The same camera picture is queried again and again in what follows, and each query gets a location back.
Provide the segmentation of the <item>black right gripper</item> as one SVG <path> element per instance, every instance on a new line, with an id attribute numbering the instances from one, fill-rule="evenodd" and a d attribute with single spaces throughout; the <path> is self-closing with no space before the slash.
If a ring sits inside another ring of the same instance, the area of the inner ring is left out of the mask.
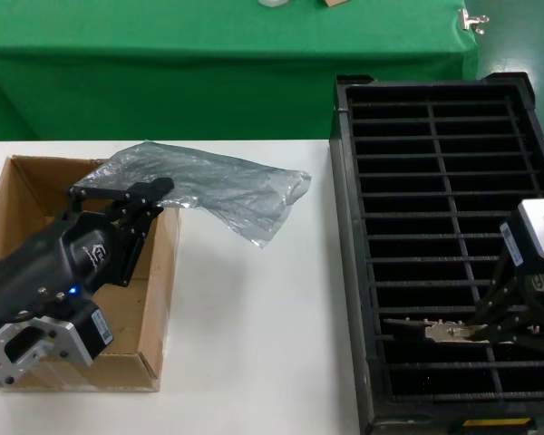
<path id="1" fill-rule="evenodd" d="M 520 301 L 520 289 L 532 322 L 544 327 L 544 254 L 520 212 L 512 212 L 500 231 L 510 256 L 500 257 L 485 296 L 476 303 L 466 323 L 472 330 L 468 340 L 511 343 L 544 353 L 544 332 L 523 324 L 505 325 L 510 308 Z"/>

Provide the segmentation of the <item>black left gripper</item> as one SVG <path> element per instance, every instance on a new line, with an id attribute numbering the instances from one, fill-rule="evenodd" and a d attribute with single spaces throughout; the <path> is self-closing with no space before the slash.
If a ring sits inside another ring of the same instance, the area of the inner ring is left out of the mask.
<path id="1" fill-rule="evenodd" d="M 57 218 L 0 259 L 0 367 L 32 367 L 47 356 L 92 364 L 112 333 L 93 295 L 126 287 L 172 179 L 128 188 L 72 186 L 68 209 L 104 203 L 100 212 Z M 124 213 L 113 219 L 107 213 Z"/>

